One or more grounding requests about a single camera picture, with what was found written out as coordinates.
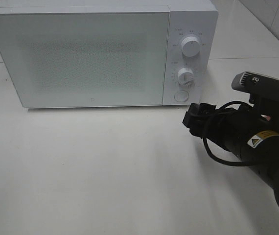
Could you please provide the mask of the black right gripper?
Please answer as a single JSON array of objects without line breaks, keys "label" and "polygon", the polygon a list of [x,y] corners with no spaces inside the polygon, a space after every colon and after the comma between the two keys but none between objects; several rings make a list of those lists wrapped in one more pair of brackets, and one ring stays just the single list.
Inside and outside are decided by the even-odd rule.
[{"label": "black right gripper", "polygon": [[191,103],[183,118],[183,125],[193,136],[203,137],[210,157],[214,154],[208,140],[238,157],[261,157],[266,154],[266,141],[279,140],[279,131],[252,107],[216,110],[216,115],[209,118],[215,110],[216,105]]}]

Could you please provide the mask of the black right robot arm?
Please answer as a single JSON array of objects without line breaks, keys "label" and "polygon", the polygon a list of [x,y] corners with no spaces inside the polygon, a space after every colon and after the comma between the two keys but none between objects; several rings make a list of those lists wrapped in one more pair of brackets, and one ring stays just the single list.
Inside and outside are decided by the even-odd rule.
[{"label": "black right robot arm", "polygon": [[183,125],[203,140],[214,161],[249,167],[273,189],[279,207],[279,132],[270,121],[252,106],[231,101],[221,108],[192,103]]}]

